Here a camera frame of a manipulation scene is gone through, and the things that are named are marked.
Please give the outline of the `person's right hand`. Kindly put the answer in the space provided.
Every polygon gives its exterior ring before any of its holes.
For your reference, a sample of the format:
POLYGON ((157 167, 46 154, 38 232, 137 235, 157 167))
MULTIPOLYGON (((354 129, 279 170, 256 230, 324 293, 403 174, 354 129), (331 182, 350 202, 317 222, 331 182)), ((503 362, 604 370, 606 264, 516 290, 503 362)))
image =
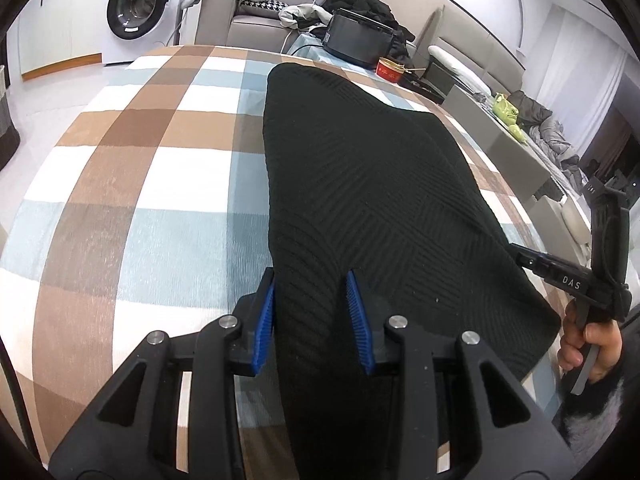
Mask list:
POLYGON ((577 326, 577 307, 570 300, 563 318, 563 335, 558 351, 559 366, 564 372, 570 372, 582 365, 582 347, 585 344, 600 348, 596 362, 589 373, 589 381, 594 384, 614 368, 620 360, 623 350, 623 339, 620 328, 615 321, 607 323, 589 323, 584 328, 577 326))

